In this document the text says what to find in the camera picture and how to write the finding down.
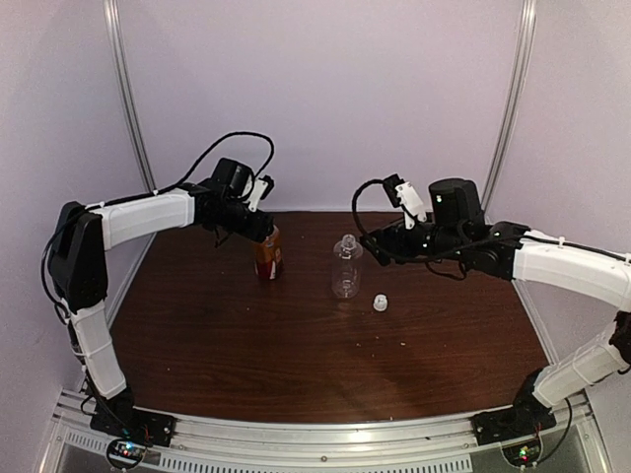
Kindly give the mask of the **amber tea bottle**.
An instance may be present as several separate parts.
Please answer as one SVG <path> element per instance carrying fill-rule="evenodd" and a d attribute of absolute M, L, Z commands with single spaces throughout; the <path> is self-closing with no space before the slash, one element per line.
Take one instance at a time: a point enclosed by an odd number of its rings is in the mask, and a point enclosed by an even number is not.
<path fill-rule="evenodd" d="M 278 279 L 284 270 L 280 230 L 273 226 L 272 233 L 264 242 L 254 246 L 254 269 L 256 275 L 265 281 Z"/>

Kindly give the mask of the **clear plastic bottle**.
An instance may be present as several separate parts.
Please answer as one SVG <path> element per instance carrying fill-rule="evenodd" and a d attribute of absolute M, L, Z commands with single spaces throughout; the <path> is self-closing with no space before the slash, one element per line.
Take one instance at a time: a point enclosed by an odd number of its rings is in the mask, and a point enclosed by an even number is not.
<path fill-rule="evenodd" d="M 331 290 L 340 299 L 354 298 L 360 289 L 364 248 L 351 234 L 333 248 Z"/>

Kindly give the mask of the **white flip bottle cap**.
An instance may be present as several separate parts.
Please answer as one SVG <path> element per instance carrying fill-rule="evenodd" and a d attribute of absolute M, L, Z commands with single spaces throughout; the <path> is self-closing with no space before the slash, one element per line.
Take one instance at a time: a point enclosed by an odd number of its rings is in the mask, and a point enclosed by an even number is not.
<path fill-rule="evenodd" d="M 388 308 L 388 298 L 385 294 L 377 294 L 373 300 L 373 309 L 377 312 L 386 311 Z"/>

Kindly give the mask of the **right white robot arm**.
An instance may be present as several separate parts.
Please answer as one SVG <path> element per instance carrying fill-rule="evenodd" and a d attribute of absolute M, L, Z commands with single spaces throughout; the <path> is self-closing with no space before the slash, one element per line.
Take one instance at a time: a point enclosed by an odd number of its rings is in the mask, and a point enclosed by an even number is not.
<path fill-rule="evenodd" d="M 548 236 L 528 226 L 486 221 L 474 181 L 446 178 L 429 187 L 424 205 L 413 185 L 398 174 L 363 183 L 352 197 L 381 187 L 403 217 L 367 231 L 354 221 L 360 242 L 383 266 L 454 261 L 470 271 L 506 281 L 540 283 L 605 302 L 615 318 L 598 335 L 562 361 L 533 373 L 506 413 L 512 434 L 527 434 L 552 407 L 609 375 L 630 370 L 630 257 Z"/>

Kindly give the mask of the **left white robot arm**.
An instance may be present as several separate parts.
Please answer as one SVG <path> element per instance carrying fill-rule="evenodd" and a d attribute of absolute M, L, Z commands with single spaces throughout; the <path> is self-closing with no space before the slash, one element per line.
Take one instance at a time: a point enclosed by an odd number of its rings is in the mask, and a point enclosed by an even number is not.
<path fill-rule="evenodd" d="M 114 247 L 165 230 L 201 226 L 222 229 L 256 243 L 273 232 L 272 216 L 259 209 L 274 187 L 235 160 L 223 158 L 210 177 L 142 196 L 91 206 L 66 203 L 47 256 L 47 271 L 79 346 L 79 358 L 97 394 L 115 399 L 127 388 L 105 317 L 105 255 Z"/>

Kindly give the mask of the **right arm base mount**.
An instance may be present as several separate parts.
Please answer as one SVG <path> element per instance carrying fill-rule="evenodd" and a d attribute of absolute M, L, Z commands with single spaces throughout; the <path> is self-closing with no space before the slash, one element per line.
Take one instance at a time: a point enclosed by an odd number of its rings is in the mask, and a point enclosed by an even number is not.
<path fill-rule="evenodd" d="M 498 443 L 508 464 L 522 470 L 535 466 L 543 457 L 541 434 L 556 426 L 549 408 L 514 404 L 495 411 L 483 411 L 471 419 L 479 446 Z"/>

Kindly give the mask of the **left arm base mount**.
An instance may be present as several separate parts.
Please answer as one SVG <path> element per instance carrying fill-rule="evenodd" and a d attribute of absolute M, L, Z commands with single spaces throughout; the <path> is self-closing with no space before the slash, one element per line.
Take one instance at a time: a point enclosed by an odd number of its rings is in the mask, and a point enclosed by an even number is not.
<path fill-rule="evenodd" d="M 111 467 L 127 471 L 138 467 L 153 447 L 169 447 L 175 432 L 175 417 L 133 408 L 131 420 L 123 423 L 98 405 L 92 416 L 92 430 L 111 436 L 105 459 Z"/>

